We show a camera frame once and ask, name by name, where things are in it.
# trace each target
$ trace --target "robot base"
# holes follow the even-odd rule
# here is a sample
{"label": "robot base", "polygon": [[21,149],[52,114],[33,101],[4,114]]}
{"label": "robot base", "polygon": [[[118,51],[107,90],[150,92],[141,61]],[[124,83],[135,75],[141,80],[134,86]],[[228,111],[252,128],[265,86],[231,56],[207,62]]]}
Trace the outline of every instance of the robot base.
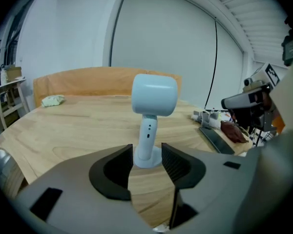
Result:
{"label": "robot base", "polygon": [[139,146],[136,147],[133,155],[133,162],[136,166],[140,168],[152,168],[162,163],[162,148],[153,146],[151,158],[148,160],[143,160],[139,158],[138,148]]}

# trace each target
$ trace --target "orange object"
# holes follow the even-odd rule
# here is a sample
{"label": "orange object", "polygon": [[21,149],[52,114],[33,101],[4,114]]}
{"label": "orange object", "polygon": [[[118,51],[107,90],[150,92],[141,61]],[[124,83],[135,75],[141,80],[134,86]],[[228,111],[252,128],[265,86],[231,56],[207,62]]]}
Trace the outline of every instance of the orange object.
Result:
{"label": "orange object", "polygon": [[281,115],[279,115],[277,118],[275,118],[272,121],[272,125],[277,128],[277,133],[281,134],[283,128],[285,127],[285,124],[284,124],[284,121],[283,121]]}
{"label": "orange object", "polygon": [[178,94],[181,76],[139,68],[97,67],[63,71],[34,79],[36,107],[51,95],[106,96],[131,95],[133,79],[137,74],[169,76],[176,80]]}

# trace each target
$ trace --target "white cylindrical device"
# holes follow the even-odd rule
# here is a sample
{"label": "white cylindrical device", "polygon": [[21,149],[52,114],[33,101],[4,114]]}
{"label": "white cylindrical device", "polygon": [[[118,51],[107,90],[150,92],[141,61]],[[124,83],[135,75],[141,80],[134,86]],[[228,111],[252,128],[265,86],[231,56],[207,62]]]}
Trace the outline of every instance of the white cylindrical device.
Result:
{"label": "white cylindrical device", "polygon": [[162,162],[161,149],[154,146],[157,116],[169,116],[178,99],[175,79],[166,76],[139,74],[132,85],[131,107],[142,114],[139,143],[134,153],[134,163],[141,168],[151,168]]}

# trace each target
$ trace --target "wooden table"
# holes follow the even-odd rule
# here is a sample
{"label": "wooden table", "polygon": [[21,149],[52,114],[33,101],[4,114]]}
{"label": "wooden table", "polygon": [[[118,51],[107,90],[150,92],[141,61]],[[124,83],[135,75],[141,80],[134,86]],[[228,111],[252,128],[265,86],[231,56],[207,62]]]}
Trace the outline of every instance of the wooden table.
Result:
{"label": "wooden table", "polygon": [[[156,146],[166,142],[207,152],[214,147],[190,119],[200,109],[178,101],[169,117],[158,117]],[[0,135],[0,149],[11,154],[28,183],[63,160],[132,143],[138,144],[142,116],[131,109],[131,98],[121,96],[66,96],[54,107],[37,108]],[[234,144],[221,131],[217,133],[238,155],[252,142]],[[129,176],[133,207],[152,227],[169,221],[174,185],[161,165],[153,169],[133,167]]]}
{"label": "wooden table", "polygon": [[9,82],[7,84],[4,84],[4,85],[0,86],[0,95],[1,95],[2,92],[8,93],[9,91],[11,91],[12,88],[16,87],[18,92],[19,92],[20,98],[21,98],[21,103],[16,104],[13,92],[11,91],[11,96],[12,96],[12,99],[13,99],[15,105],[12,106],[12,104],[11,104],[11,102],[9,100],[9,96],[7,95],[7,101],[8,101],[8,108],[9,109],[4,111],[4,112],[2,110],[1,101],[0,101],[0,119],[2,121],[2,125],[3,125],[4,129],[7,129],[4,117],[8,116],[9,114],[13,113],[15,110],[18,110],[21,107],[24,108],[26,113],[29,113],[27,103],[26,103],[25,98],[23,96],[23,93],[21,91],[21,83],[23,83],[24,81],[26,81],[26,79],[15,80],[15,81],[12,81],[12,82]]}

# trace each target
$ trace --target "white ceiling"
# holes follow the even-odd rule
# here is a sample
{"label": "white ceiling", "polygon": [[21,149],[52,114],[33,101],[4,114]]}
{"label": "white ceiling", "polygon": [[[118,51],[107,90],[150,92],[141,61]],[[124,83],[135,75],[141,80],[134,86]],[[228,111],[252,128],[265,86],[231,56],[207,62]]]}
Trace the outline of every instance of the white ceiling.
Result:
{"label": "white ceiling", "polygon": [[281,43],[288,34],[287,15],[276,0],[219,0],[244,30],[255,61],[283,66]]}

